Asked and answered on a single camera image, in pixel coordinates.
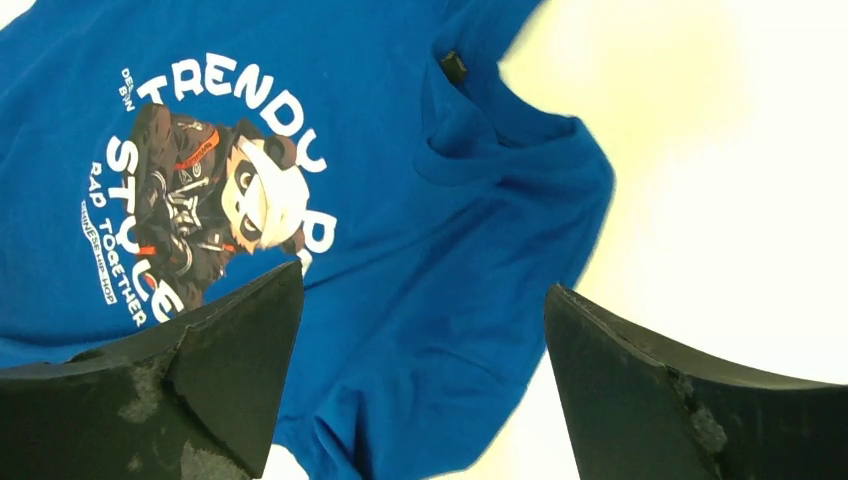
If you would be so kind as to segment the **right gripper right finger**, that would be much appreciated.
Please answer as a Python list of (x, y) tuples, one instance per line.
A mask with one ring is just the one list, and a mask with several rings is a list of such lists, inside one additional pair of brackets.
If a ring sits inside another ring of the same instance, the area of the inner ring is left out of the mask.
[(544, 326), (581, 478), (846, 479), (845, 386), (710, 355), (561, 285)]

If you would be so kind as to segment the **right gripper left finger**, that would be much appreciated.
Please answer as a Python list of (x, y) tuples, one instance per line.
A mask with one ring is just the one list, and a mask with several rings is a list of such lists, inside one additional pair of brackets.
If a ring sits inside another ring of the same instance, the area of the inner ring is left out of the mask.
[(290, 262), (63, 363), (1, 372), (5, 479), (257, 479), (304, 287)]

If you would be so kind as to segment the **blue printed t-shirt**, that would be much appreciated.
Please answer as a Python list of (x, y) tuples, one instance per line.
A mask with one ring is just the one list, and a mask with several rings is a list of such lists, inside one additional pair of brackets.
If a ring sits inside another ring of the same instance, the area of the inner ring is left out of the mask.
[(613, 171), (498, 61), (532, 1), (38, 1), (1, 31), (1, 363), (60, 362), (277, 265), (274, 432), (314, 479), (471, 466)]

